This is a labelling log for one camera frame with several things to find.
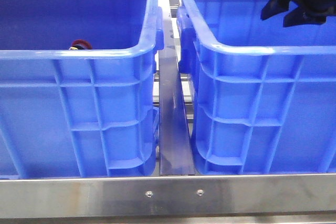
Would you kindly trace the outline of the red push button switch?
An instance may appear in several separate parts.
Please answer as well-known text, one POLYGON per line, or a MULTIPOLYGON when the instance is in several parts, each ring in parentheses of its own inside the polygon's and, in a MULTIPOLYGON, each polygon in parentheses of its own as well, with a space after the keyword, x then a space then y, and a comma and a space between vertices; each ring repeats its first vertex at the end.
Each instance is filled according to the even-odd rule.
POLYGON ((77 39, 71 43, 69 50, 92 50, 92 45, 86 40, 77 39))

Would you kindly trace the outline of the right blue plastic bin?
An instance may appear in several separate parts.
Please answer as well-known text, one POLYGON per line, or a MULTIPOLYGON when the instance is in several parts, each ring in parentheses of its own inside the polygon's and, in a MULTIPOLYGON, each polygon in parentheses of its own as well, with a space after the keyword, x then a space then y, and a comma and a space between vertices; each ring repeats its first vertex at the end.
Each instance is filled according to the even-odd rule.
POLYGON ((335 18, 283 26, 268 0, 182 0, 203 175, 335 172, 335 18))

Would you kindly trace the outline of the blue plastic bin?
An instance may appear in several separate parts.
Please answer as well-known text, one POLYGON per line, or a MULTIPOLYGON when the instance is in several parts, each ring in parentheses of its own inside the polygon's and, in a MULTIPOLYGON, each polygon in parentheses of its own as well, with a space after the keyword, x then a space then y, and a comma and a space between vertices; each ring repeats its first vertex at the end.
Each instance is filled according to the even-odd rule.
POLYGON ((1 0, 1 179, 151 175, 163 47, 158 0, 1 0))
POLYGON ((283 26, 268 0, 182 0, 203 175, 335 172, 335 18, 283 26))

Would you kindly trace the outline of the steel divider bar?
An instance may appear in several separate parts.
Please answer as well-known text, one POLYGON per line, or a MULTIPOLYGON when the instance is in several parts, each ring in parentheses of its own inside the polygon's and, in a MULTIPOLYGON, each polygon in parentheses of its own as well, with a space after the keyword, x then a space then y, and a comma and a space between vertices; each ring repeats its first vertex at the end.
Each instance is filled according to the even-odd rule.
POLYGON ((159 52, 160 175, 195 175, 171 10, 163 9, 164 49, 159 52))

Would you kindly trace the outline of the left blue plastic bin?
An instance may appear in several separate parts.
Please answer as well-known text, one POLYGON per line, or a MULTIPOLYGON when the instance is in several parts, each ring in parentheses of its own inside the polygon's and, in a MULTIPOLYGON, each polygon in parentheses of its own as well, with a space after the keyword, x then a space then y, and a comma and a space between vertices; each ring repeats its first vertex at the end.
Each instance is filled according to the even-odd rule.
POLYGON ((1 0, 1 179, 151 175, 163 47, 158 0, 1 0))

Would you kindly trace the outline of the steel front rail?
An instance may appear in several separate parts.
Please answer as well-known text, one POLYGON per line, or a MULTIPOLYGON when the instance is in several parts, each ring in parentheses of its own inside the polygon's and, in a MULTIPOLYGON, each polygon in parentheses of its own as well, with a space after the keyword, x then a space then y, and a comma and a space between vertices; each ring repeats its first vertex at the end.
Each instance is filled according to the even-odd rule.
POLYGON ((3 219, 334 211, 335 174, 1 181, 3 219))

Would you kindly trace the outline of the right rail screw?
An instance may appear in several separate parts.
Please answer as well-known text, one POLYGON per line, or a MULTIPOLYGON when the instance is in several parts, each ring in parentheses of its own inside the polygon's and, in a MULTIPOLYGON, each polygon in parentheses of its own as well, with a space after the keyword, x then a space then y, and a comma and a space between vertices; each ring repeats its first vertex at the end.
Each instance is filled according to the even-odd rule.
POLYGON ((204 191, 202 189, 198 189, 196 193, 197 193, 198 196, 203 196, 204 195, 204 191))

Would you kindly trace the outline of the rail screw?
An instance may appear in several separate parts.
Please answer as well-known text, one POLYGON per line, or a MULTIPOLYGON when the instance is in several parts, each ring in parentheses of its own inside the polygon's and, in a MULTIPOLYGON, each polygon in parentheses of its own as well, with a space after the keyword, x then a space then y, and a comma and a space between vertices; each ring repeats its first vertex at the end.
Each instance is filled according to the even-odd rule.
POLYGON ((204 195, 204 191, 202 189, 198 189, 196 193, 197 193, 198 196, 203 196, 204 195))
POLYGON ((149 198, 151 198, 153 196, 153 192, 152 191, 146 191, 145 195, 149 198))

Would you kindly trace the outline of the left rail screw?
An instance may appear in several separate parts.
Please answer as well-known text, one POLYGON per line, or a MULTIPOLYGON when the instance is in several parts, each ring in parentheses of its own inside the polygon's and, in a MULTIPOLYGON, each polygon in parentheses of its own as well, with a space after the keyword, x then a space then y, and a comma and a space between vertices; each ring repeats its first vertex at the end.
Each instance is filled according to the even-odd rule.
POLYGON ((146 191, 145 195, 149 198, 151 198, 153 196, 153 192, 152 191, 146 191))

